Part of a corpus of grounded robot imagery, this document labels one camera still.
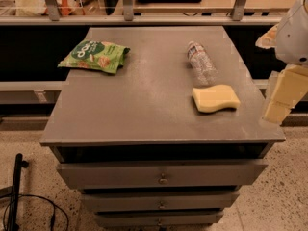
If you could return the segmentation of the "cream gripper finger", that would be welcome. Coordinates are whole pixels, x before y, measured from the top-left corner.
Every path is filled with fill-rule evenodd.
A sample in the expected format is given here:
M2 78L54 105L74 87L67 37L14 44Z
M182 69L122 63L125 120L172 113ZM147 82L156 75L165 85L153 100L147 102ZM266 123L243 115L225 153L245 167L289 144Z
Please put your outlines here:
M308 68L288 64L269 78L263 119L281 124L291 109L308 93Z

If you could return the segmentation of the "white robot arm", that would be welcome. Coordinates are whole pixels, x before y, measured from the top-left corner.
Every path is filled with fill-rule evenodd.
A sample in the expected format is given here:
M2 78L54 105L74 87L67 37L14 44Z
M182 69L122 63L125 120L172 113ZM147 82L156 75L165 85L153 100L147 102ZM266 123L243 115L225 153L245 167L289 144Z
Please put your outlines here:
M273 48L275 57L287 64L280 73L271 74L263 111L264 120L281 124L308 93L308 0L296 0L255 45Z

